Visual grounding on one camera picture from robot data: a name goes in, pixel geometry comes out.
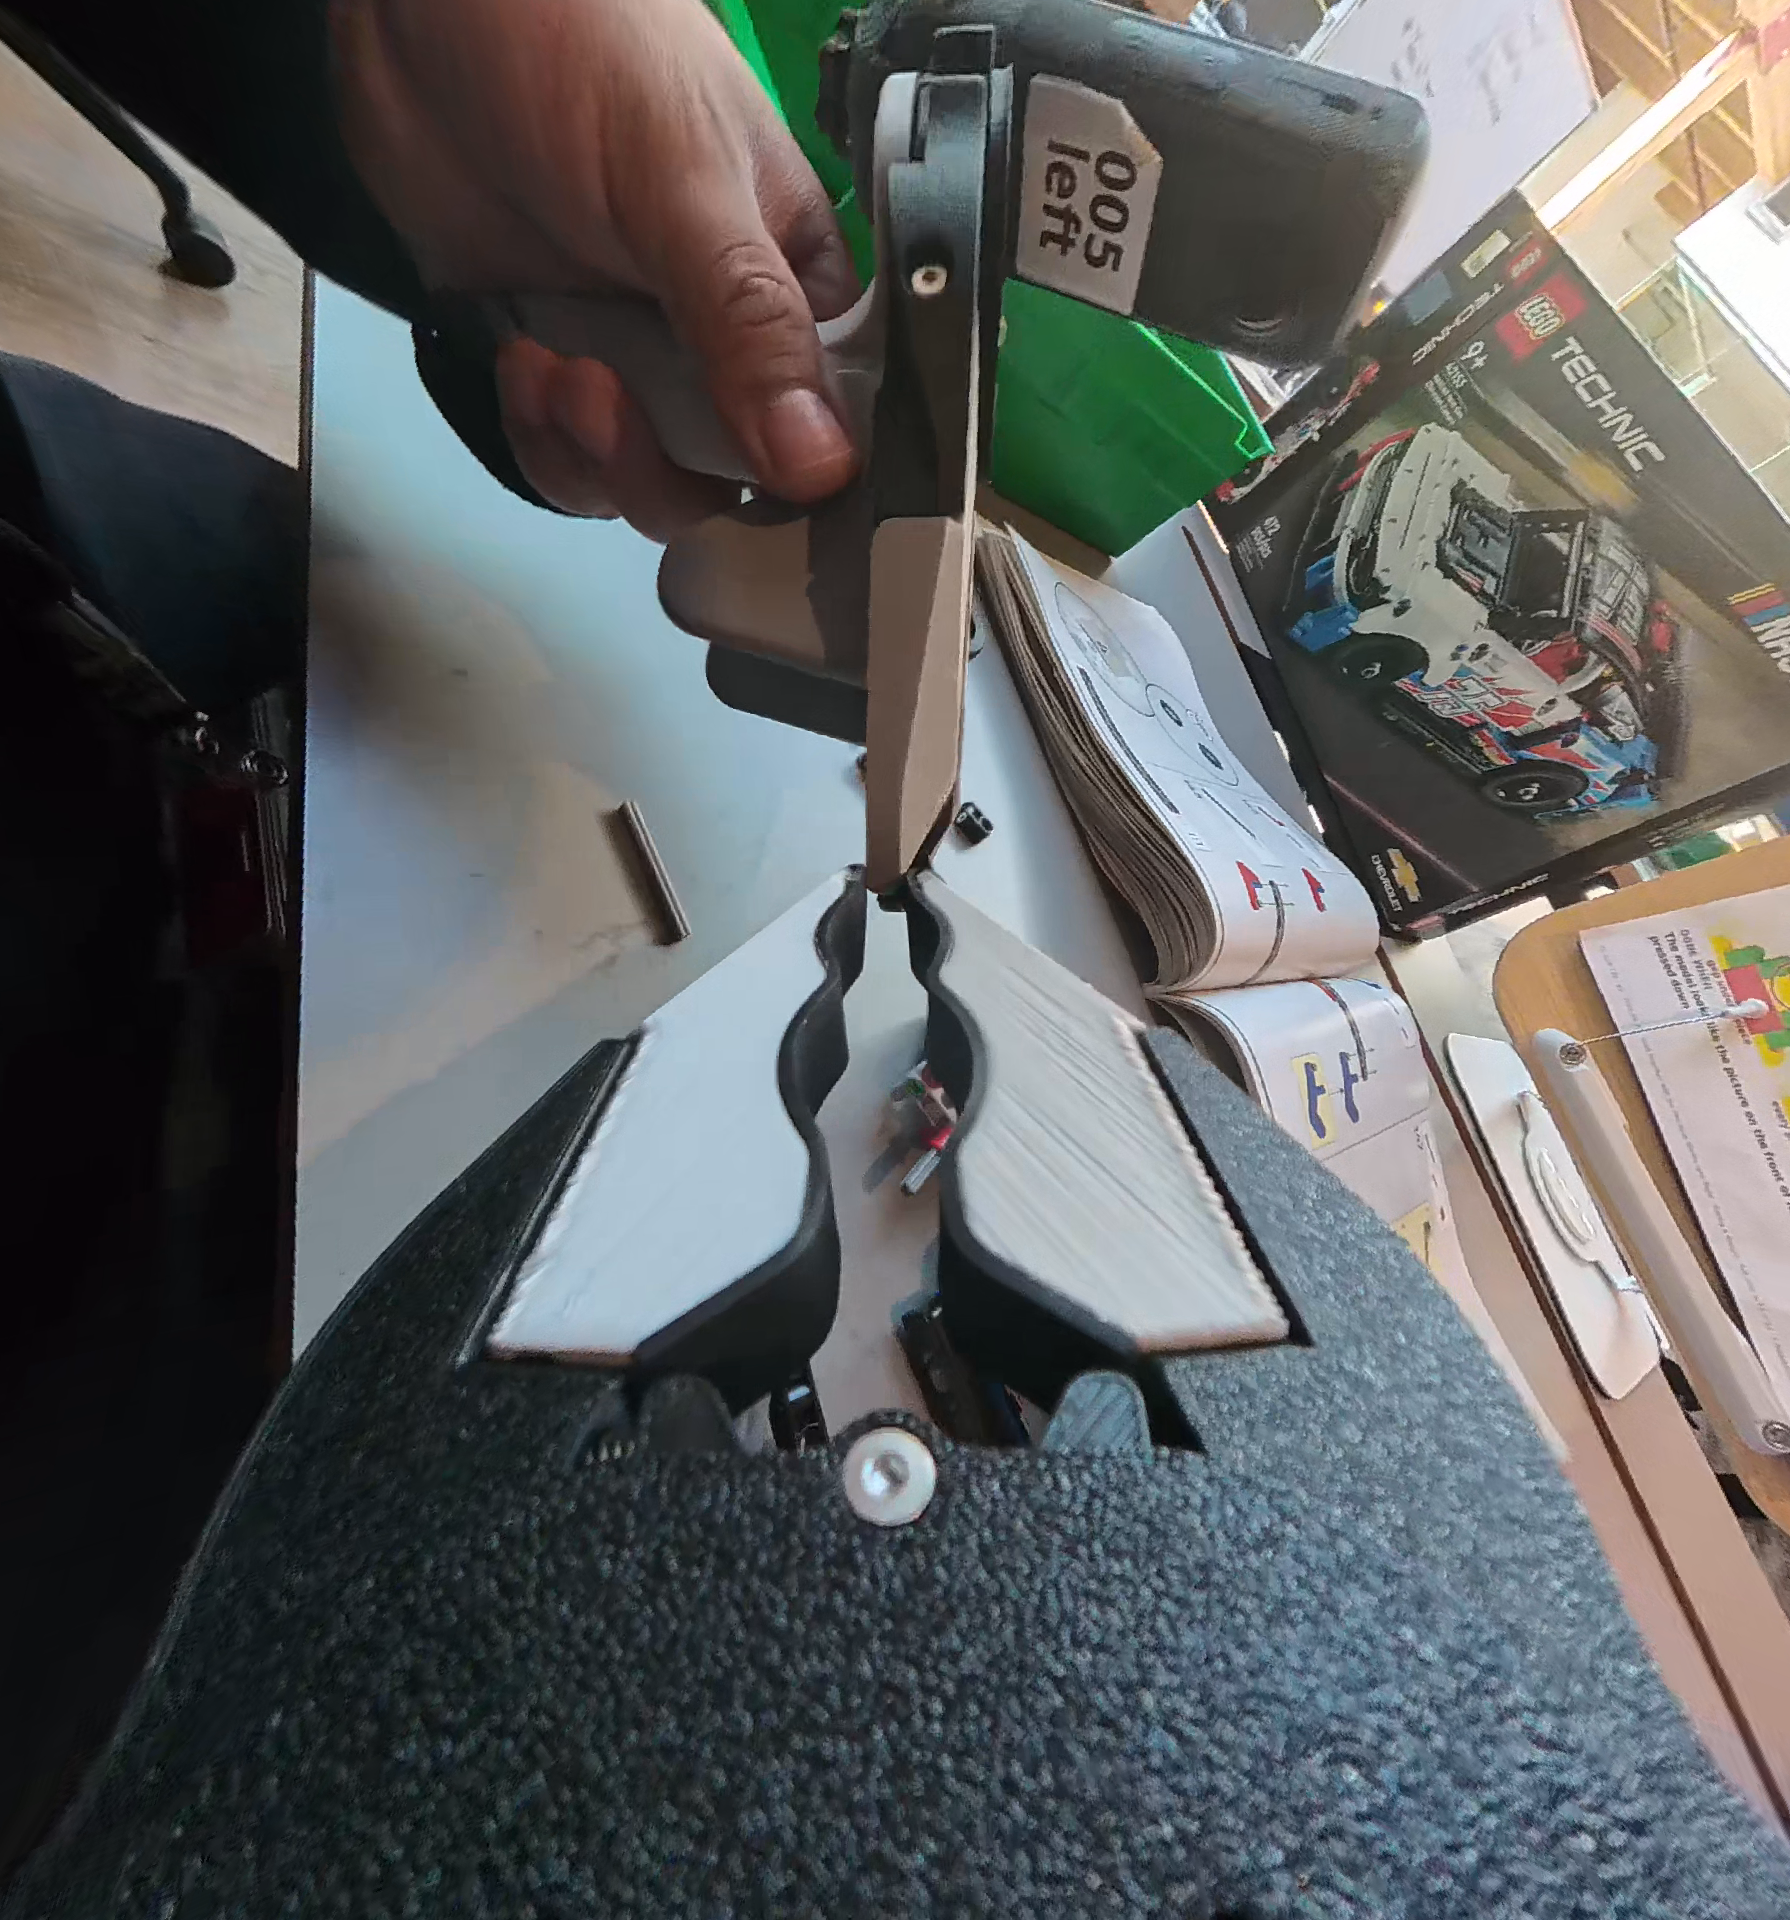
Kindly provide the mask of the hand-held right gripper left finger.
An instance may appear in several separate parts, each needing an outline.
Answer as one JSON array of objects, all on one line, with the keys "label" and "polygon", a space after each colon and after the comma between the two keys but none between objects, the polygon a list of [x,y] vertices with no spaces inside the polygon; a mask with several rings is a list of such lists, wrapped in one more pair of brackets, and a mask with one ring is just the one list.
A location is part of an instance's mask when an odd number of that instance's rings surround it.
[{"label": "hand-held right gripper left finger", "polygon": [[849,1061],[867,893],[842,868],[654,1011],[524,1232],[487,1354],[730,1411],[832,1328],[839,1232],[819,1113]]}]

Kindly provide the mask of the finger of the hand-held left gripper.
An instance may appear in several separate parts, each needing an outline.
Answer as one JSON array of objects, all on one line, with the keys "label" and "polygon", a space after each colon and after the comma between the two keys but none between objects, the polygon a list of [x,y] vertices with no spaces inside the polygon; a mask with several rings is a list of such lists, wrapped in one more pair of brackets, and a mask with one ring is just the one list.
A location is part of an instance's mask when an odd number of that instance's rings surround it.
[{"label": "finger of the hand-held left gripper", "polygon": [[969,516],[889,517],[867,565],[864,878],[894,888],[958,802]]}]

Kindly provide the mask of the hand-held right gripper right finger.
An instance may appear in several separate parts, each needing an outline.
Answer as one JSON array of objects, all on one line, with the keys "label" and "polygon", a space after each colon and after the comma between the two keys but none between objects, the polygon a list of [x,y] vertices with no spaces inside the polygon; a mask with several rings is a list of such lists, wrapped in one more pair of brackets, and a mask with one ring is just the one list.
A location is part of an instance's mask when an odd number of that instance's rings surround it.
[{"label": "hand-held right gripper right finger", "polygon": [[1050,1415],[1106,1373],[1181,1418],[1169,1361],[1281,1347],[1291,1319],[1146,1024],[935,874],[906,881],[904,914],[957,1116],[934,1177],[949,1341]]}]

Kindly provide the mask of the toy brick race car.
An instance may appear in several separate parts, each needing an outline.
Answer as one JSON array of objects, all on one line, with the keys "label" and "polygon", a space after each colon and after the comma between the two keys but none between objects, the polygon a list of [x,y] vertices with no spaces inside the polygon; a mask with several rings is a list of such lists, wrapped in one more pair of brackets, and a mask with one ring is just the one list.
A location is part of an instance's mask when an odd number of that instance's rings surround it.
[{"label": "toy brick race car", "polygon": [[923,1061],[864,1098],[848,1079],[824,1111],[841,1298],[817,1356],[766,1403],[773,1444],[802,1456],[894,1409],[955,1444],[1020,1448],[1040,1418],[957,1347],[938,1288],[938,1165],[955,1108]]}]

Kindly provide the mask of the green plastic bin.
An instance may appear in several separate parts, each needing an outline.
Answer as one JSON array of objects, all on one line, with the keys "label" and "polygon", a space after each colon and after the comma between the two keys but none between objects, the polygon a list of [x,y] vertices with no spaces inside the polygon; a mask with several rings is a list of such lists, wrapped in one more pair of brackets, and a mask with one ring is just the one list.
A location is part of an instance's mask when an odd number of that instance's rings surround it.
[{"label": "green plastic bin", "polygon": [[[846,159],[817,124],[841,1],[710,1],[828,196],[860,282],[874,263]],[[1001,286],[994,492],[1119,554],[1235,481],[1270,438],[1226,358],[1017,277]]]}]

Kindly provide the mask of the grey axle rod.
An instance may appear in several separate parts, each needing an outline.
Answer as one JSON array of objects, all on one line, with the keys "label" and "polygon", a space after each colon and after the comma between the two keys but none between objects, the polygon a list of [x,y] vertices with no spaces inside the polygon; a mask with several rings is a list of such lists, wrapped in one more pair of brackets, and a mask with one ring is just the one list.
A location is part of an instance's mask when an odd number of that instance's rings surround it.
[{"label": "grey axle rod", "polygon": [[688,911],[641,806],[633,797],[623,800],[616,821],[656,915],[660,942],[671,946],[688,939]]}]

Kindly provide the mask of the person's left hand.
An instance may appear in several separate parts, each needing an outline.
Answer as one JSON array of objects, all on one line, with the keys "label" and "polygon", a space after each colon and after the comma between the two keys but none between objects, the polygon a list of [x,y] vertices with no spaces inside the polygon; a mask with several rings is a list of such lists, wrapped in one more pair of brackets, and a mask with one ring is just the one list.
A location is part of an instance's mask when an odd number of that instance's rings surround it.
[{"label": "person's left hand", "polygon": [[827,194],[703,4],[330,4],[349,157],[425,286],[636,295],[761,488],[860,468],[817,321],[860,280]]}]

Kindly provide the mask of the open building instruction booklet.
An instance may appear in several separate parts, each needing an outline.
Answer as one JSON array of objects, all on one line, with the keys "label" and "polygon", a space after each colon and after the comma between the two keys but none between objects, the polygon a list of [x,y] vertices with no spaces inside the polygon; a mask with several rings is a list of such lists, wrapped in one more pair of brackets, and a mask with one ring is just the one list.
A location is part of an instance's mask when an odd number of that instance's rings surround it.
[{"label": "open building instruction booklet", "polygon": [[1482,1325],[1418,1027],[1351,870],[1218,733],[1146,602],[983,530],[975,571],[1052,772],[1153,949],[1146,996]]}]

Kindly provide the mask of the whiteboard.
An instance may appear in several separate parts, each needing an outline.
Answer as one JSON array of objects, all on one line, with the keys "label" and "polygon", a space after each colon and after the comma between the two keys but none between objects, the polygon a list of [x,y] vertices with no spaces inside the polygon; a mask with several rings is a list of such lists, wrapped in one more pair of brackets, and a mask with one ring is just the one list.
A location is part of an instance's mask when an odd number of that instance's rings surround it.
[{"label": "whiteboard", "polygon": [[1566,1],[1349,1],[1300,58],[1410,95],[1429,163],[1378,270],[1402,295],[1598,105]]}]

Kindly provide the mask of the white stand base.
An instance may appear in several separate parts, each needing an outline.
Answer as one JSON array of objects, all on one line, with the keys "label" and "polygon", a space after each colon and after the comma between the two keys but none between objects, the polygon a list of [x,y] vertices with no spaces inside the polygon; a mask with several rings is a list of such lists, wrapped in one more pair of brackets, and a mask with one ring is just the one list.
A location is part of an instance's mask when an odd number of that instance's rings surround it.
[{"label": "white stand base", "polygon": [[1746,1449],[1790,1456],[1790,1412],[1651,1184],[1587,1048],[1542,1029],[1533,1063],[1459,1031],[1441,1049],[1598,1396],[1619,1401],[1671,1358]]}]

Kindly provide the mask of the instruction sheet on stand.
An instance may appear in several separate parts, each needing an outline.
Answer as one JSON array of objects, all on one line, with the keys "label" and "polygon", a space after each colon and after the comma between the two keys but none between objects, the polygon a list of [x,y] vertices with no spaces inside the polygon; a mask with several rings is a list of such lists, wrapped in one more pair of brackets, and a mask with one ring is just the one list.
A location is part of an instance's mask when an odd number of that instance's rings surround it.
[{"label": "instruction sheet on stand", "polygon": [[1763,893],[1790,882],[1790,834],[1683,872],[1655,875],[1599,898],[1566,905],[1519,929],[1493,972],[1493,999],[1508,1032],[1532,1063],[1538,1087],[1558,1101],[1558,1127],[1602,1203],[1635,1273],[1657,1311],[1727,1468],[1756,1509],[1790,1535],[1790,1454],[1765,1451],[1770,1387],[1750,1351],[1723,1353],[1723,1277],[1683,1192],[1641,1083],[1615,1055],[1577,1070],[1553,1063],[1541,1035],[1555,1029],[1599,1051],[1592,1035],[1611,1016],[1580,942],[1587,932]]}]

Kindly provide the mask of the black toy set box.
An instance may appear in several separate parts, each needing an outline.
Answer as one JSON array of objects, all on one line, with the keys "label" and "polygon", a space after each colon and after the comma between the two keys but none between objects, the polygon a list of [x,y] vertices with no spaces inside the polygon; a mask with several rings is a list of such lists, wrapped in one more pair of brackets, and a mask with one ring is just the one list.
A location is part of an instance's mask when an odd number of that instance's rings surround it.
[{"label": "black toy set box", "polygon": [[1790,492],[1508,194],[1210,496],[1326,834],[1425,935],[1790,795]]}]

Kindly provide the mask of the person's black jacket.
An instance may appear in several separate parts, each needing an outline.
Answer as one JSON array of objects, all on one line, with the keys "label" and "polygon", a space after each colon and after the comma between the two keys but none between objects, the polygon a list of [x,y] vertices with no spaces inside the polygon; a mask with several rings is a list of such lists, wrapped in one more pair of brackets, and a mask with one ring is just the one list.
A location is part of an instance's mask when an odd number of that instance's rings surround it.
[{"label": "person's black jacket", "polygon": [[[265,1398],[277,1268],[261,803],[91,660],[73,598],[116,629],[0,373],[0,1890],[110,1737]],[[172,690],[233,760],[296,683],[218,714]]]}]

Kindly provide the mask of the person's dark trousers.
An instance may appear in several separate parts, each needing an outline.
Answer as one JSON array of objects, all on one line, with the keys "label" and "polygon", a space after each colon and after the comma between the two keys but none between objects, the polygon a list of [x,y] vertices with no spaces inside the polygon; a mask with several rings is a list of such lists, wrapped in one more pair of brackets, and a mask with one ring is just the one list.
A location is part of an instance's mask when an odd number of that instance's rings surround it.
[{"label": "person's dark trousers", "polygon": [[210,714],[303,666],[309,499],[298,468],[233,432],[0,351],[69,571]]}]

